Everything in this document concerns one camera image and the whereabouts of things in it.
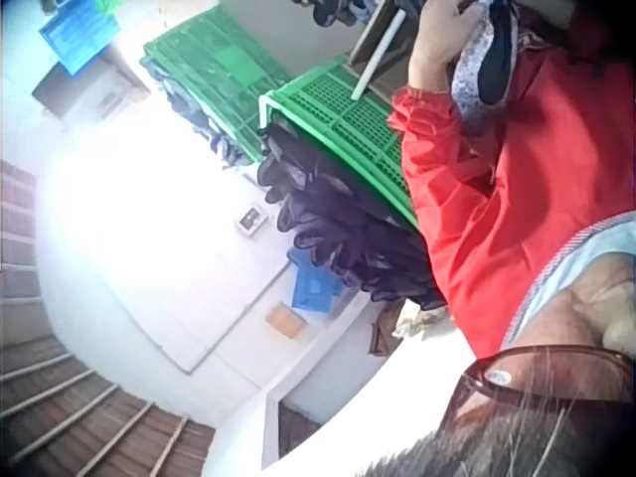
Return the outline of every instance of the green basket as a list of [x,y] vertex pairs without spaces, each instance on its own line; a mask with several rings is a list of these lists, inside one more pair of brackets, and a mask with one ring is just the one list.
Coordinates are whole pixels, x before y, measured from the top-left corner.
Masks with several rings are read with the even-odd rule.
[[400,165],[390,107],[374,93],[351,100],[356,79],[343,59],[322,65],[260,97],[260,126],[279,110],[363,176],[411,224],[417,220]]
[[252,161],[261,160],[258,98],[291,80],[223,8],[215,7],[144,46]]

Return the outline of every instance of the person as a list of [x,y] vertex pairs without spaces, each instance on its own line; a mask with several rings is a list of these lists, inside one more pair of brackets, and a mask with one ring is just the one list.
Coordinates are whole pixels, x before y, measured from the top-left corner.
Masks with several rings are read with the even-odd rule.
[[464,137],[447,69],[487,10],[460,3],[425,4],[390,125],[477,361],[439,429],[364,475],[636,475],[633,70],[571,60],[610,34],[573,1],[523,0],[569,50],[520,52],[503,116]]

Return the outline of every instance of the hair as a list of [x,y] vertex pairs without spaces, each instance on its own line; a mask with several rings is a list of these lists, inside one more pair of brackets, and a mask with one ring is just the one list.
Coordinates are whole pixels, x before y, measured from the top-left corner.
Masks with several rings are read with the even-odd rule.
[[383,458],[360,477],[636,475],[636,458],[628,460],[636,449],[630,427],[617,428],[613,421],[581,435],[573,425],[581,419],[598,424],[603,416],[547,412],[544,406],[511,411],[505,404],[493,404],[477,419],[466,417],[450,430],[424,437],[410,450]]

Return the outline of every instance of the sunglasses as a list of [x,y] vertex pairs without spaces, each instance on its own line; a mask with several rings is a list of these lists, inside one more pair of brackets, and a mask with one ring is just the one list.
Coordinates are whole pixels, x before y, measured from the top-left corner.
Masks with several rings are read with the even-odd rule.
[[507,404],[509,411],[566,410],[620,422],[634,410],[635,370],[631,358],[599,348],[511,348],[476,361],[462,374],[439,430],[460,424],[485,402]]

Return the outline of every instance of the red jacket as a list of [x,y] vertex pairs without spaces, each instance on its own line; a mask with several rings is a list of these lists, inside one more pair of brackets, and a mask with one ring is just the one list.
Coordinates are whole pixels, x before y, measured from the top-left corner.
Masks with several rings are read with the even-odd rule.
[[505,118],[479,142],[448,94],[405,89],[394,108],[437,284],[477,357],[496,353],[559,249],[635,209],[633,71],[523,52]]

